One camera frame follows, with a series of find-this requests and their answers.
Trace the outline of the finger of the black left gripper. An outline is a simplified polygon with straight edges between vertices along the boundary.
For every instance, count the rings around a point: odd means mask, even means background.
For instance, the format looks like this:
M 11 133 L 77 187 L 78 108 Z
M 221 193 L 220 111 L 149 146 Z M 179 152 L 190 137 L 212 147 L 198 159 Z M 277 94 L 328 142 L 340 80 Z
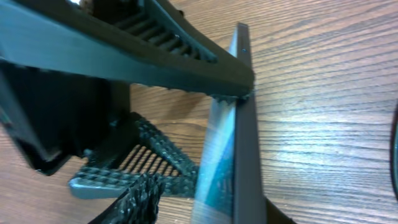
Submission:
M 168 1 L 2 1 L 8 62 L 210 96 L 247 96 L 251 68 L 196 30 Z
M 155 177 L 165 197 L 195 194 L 198 166 L 162 131 L 137 113 L 121 120 L 70 179 L 71 193 L 82 199 L 114 198 L 130 185 Z

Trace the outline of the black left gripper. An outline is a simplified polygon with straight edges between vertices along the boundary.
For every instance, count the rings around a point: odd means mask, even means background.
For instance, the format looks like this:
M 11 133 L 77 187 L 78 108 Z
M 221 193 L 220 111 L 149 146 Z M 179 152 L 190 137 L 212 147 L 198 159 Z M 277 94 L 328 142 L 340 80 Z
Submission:
M 52 175 L 130 110 L 129 84 L 1 62 L 1 123 L 28 165 Z

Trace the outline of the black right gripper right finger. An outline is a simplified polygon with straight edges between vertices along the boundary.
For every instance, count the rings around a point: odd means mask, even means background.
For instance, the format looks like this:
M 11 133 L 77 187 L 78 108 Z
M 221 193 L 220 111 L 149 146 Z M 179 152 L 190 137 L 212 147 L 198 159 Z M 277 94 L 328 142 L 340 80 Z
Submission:
M 267 224 L 297 224 L 290 217 L 279 210 L 267 197 L 266 202 L 266 217 Z

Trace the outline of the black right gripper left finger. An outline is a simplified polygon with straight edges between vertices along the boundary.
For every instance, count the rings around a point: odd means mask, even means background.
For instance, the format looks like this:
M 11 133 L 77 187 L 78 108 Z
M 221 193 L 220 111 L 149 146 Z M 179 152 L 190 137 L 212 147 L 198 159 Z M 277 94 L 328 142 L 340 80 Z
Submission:
M 142 174 L 88 224 L 154 224 L 164 190 L 160 175 Z

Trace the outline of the blue Galaxy smartphone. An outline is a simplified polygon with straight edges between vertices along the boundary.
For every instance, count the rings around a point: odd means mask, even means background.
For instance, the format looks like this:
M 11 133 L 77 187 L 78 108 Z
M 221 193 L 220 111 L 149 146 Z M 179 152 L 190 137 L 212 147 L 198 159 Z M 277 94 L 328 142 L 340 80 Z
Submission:
M 266 223 L 255 94 L 231 104 L 213 100 L 191 222 Z

